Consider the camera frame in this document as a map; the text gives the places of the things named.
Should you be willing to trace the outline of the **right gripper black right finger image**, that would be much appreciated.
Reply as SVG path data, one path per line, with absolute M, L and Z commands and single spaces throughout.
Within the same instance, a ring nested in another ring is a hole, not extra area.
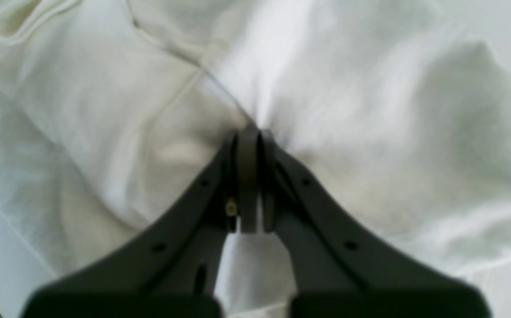
M 385 243 L 260 133 L 263 229 L 290 256 L 290 318 L 489 318 L 483 296 Z

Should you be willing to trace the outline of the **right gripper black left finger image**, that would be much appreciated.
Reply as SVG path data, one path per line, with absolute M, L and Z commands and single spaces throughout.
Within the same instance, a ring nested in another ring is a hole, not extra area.
M 42 288 L 24 318 L 221 318 L 213 295 L 230 233 L 257 232 L 258 135 L 225 139 L 176 203 L 103 260 Z

